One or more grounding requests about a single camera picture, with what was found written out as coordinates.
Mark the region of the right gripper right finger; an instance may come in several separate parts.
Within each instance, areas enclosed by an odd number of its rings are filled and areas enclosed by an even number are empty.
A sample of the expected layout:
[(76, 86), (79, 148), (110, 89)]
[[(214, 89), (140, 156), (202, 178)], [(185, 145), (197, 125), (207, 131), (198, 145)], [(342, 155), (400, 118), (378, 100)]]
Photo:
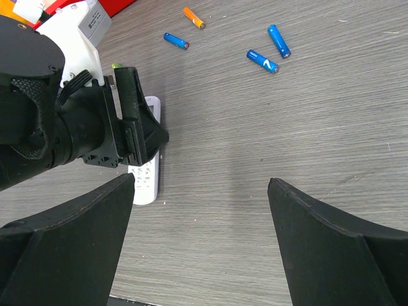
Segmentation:
[(407, 305), (407, 232), (279, 178), (270, 180), (268, 200), (293, 305)]

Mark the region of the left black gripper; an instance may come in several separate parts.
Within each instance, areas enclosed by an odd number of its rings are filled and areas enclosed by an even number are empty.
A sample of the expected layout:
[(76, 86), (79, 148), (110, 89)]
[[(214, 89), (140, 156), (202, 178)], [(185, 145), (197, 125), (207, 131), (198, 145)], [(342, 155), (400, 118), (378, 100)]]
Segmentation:
[(57, 108), (54, 145), (43, 158), (26, 159), (9, 146), (1, 146), (2, 191), (77, 158), (108, 168), (123, 162), (142, 166), (154, 158), (168, 143), (169, 134), (150, 111), (137, 69), (123, 67), (114, 73), (120, 123), (109, 85), (100, 87), (93, 81), (90, 87), (79, 89)]

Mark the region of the green battery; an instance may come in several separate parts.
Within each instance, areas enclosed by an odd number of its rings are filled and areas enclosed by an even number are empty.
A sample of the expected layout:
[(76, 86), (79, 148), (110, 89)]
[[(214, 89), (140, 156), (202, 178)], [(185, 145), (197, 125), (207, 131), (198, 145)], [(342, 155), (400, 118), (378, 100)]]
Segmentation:
[(123, 65), (118, 64), (118, 63), (112, 63), (112, 68), (113, 69), (123, 68)]

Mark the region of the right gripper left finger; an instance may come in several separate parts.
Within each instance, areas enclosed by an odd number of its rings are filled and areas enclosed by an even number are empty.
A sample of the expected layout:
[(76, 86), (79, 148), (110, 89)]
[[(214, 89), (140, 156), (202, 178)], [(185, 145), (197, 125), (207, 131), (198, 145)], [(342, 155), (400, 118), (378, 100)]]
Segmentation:
[(133, 207), (134, 176), (1, 228), (2, 305), (106, 305)]

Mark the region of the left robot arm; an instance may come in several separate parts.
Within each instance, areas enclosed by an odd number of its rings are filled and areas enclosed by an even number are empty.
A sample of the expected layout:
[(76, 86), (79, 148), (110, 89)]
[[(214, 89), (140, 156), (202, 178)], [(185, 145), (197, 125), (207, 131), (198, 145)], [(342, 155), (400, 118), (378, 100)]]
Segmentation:
[(1, 189), (82, 158), (115, 168), (141, 166), (168, 143), (134, 67), (115, 70), (111, 87), (87, 68), (60, 87), (62, 50), (32, 27), (1, 17)]

